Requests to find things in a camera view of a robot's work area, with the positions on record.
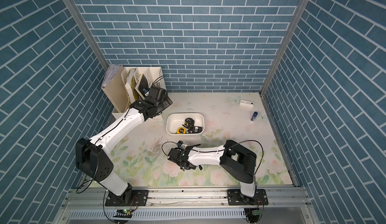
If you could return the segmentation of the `yellow round tape measure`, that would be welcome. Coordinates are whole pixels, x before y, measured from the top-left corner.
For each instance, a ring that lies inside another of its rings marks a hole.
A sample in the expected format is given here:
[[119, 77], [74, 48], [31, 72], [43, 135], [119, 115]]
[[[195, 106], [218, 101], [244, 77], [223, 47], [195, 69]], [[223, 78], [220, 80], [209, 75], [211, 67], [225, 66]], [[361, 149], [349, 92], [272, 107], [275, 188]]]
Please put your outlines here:
[[176, 134], [186, 134], [187, 133], [187, 129], [184, 128], [184, 127], [180, 127], [178, 128]]

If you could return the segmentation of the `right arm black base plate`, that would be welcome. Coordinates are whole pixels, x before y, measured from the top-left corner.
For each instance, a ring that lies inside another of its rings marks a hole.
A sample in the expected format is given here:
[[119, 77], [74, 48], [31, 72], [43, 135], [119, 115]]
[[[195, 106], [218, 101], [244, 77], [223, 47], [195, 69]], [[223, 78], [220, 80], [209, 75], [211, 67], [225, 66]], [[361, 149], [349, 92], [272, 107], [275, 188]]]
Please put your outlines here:
[[254, 197], [243, 195], [240, 189], [228, 189], [227, 200], [230, 206], [266, 206], [268, 199], [265, 189], [256, 189]]

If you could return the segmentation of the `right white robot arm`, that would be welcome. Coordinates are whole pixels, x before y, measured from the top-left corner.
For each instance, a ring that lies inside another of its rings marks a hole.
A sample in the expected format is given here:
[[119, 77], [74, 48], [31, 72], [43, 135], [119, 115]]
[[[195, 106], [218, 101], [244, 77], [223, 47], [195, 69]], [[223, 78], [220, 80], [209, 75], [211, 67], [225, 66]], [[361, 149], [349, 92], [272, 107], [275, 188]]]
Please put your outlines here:
[[167, 159], [182, 170], [201, 168], [203, 165], [222, 167], [240, 182], [241, 196], [255, 197], [255, 168], [257, 155], [233, 140], [212, 148], [201, 148], [199, 144], [188, 146], [183, 141], [172, 148]]

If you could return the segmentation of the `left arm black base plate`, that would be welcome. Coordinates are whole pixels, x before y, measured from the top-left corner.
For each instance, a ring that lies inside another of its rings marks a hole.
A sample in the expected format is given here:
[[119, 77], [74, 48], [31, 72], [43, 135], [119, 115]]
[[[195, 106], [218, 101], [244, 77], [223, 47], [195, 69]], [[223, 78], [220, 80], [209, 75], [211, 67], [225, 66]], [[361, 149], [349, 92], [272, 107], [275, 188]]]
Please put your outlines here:
[[149, 190], [128, 190], [121, 196], [108, 194], [105, 206], [107, 207], [144, 207], [146, 206]]

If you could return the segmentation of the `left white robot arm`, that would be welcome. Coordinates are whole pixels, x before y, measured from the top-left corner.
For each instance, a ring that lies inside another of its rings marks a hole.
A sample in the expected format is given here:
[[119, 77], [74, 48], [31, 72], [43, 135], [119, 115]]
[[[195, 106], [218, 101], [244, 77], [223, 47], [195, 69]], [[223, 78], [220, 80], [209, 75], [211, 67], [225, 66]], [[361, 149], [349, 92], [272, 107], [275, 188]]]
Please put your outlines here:
[[164, 89], [156, 90], [144, 100], [131, 104], [120, 118], [99, 134], [90, 139], [79, 139], [75, 144], [77, 169], [127, 203], [132, 187], [114, 171], [109, 154], [135, 127], [161, 114], [171, 104], [172, 100]]

